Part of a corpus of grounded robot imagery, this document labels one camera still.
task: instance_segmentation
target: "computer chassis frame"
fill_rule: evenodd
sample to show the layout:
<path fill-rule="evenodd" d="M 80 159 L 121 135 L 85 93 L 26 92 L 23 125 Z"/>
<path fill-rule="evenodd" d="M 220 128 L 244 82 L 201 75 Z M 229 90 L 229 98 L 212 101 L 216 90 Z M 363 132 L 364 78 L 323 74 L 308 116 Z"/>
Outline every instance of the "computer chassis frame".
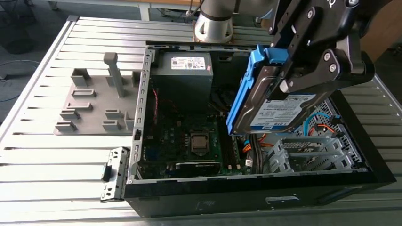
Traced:
<path fill-rule="evenodd" d="M 124 199 L 144 218 L 212 214 L 222 212 L 275 210 L 324 205 L 343 197 L 381 187 L 395 181 L 352 109 L 340 93 L 328 98 L 353 146 L 364 160 L 367 172 L 288 177 L 256 175 L 242 179 L 169 180 L 156 183 L 133 183 L 136 163 L 141 156 L 145 103 L 150 63 L 154 48 L 172 48 L 196 52 L 249 52 L 252 47 L 222 46 L 200 43 L 146 43 L 140 73 L 137 110 L 134 116 L 133 142 L 129 158 L 124 164 L 121 200 Z"/>

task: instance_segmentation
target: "green motherboard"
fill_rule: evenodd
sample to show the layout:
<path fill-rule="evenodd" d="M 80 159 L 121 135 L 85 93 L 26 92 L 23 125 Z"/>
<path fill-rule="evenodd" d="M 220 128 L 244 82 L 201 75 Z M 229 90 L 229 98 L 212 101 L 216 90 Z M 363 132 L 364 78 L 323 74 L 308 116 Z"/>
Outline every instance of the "green motherboard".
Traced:
<path fill-rule="evenodd" d="M 144 179 L 248 174 L 222 117 L 178 115 L 172 120 L 160 116 L 149 134 L 140 164 Z"/>

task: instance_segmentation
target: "table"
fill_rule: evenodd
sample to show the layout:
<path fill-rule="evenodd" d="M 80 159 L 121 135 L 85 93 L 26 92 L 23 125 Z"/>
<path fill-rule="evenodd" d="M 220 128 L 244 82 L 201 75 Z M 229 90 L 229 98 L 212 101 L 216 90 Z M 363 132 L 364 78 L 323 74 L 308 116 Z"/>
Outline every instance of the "table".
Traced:
<path fill-rule="evenodd" d="M 96 4 L 96 5 L 112 5 L 112 6 L 132 6 L 138 7 L 140 19 L 144 21 L 149 20 L 149 8 L 166 8 L 166 9 L 189 9 L 190 0 L 57 0 L 47 1 L 51 10 L 57 10 L 57 2 L 68 3 L 84 3 L 84 4 Z M 194 10 L 197 7 L 197 0 L 193 0 L 190 9 Z"/>
<path fill-rule="evenodd" d="M 145 41 L 190 42 L 190 26 L 88 17 L 74 19 L 69 17 L 62 26 L 0 127 L 0 223 L 64 225 L 76 222 L 92 226 L 110 222 L 109 226 L 122 226 L 134 221 L 137 225 L 149 225 L 125 202 L 98 202 L 108 150 L 130 146 L 130 136 L 54 136 L 51 132 L 72 84 L 72 69 L 85 67 L 90 76 L 108 75 L 102 55 L 116 52 L 121 74 L 129 75 L 141 68 Z M 234 27 L 233 38 L 237 43 L 269 44 L 269 37 L 257 28 Z M 400 223 L 392 220 L 402 214 L 400 105 L 377 76 L 341 92 L 397 182 L 320 207 L 186 216 L 153 223 L 176 225 L 177 219 L 184 225 Z"/>

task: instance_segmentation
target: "power supply label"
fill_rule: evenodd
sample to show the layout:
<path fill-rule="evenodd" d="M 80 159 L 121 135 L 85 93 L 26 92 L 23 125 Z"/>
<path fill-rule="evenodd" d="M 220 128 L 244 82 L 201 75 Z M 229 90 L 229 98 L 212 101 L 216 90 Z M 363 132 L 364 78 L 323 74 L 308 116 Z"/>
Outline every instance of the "power supply label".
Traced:
<path fill-rule="evenodd" d="M 170 59 L 172 70 L 205 70 L 202 57 L 173 57 Z"/>
<path fill-rule="evenodd" d="M 265 100 L 250 122 L 250 129 L 283 129 L 301 112 L 301 103 L 313 97 L 315 95 L 288 95 L 284 100 Z"/>

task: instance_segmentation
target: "metal slotted surface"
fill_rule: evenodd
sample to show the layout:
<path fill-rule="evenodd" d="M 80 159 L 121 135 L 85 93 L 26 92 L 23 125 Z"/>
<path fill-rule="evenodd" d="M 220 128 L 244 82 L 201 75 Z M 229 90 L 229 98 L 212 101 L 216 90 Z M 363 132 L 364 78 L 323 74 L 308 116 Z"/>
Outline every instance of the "metal slotted surface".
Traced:
<path fill-rule="evenodd" d="M 237 43 L 268 44 L 269 37 L 256 28 L 234 27 L 233 33 Z M 77 225 L 97 225 L 113 221 L 109 225 L 121 226 L 128 221 L 142 222 L 125 202 L 98 202 L 100 175 L 108 150 L 129 147 L 130 137 L 54 136 L 51 132 L 72 84 L 68 78 L 72 69 L 85 67 L 90 76 L 108 75 L 101 61 L 108 51 L 118 53 L 121 74 L 129 75 L 132 70 L 140 70 L 146 40 L 190 42 L 190 26 L 88 17 L 65 23 L 0 128 L 1 223 L 42 225 L 43 222 L 53 222 L 60 225 L 62 222 L 76 222 Z M 400 107 L 389 99 L 377 79 L 341 92 L 397 182 L 327 206 L 220 214 L 214 215 L 214 222 L 210 223 L 221 225 L 218 221 L 224 218 L 279 213 L 293 215 L 402 209 Z M 210 216 L 204 215 L 186 217 L 185 220 L 192 224 L 188 219 L 204 221 L 208 218 Z"/>

